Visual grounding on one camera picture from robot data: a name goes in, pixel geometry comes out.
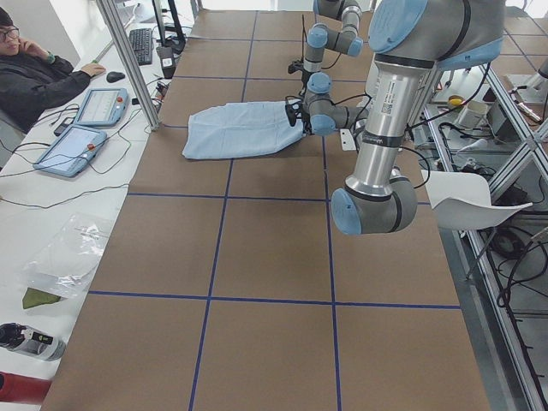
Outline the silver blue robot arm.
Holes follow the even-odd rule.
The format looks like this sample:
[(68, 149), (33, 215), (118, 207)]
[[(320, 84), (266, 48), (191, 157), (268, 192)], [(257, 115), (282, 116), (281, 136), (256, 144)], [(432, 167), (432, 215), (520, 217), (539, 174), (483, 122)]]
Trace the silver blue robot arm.
[(302, 38), (301, 58), (288, 66), (288, 73), (301, 73), (303, 88), (307, 88), (309, 78), (323, 69), (325, 51), (334, 51), (339, 55), (357, 57), (364, 41), (359, 35), (362, 9), (356, 1), (319, 0), (313, 2), (316, 15), (340, 21), (342, 27), (337, 31), (324, 23), (315, 23)]
[[(417, 199), (409, 179), (395, 166), (420, 79), (433, 69), (466, 69), (489, 63), (503, 42), (502, 1), (383, 1), (375, 10), (367, 40), (359, 35), (360, 5), (317, 1), (318, 15), (340, 21), (334, 31), (322, 23), (307, 35), (304, 57), (292, 65), (303, 88), (285, 105), (290, 123), (306, 134), (326, 136), (346, 128), (358, 157), (353, 173), (331, 196), (331, 214), (347, 235), (390, 233), (413, 221)], [(366, 108), (331, 100), (331, 78), (321, 67), (324, 53), (352, 57), (363, 45), (378, 69), (376, 92)]]

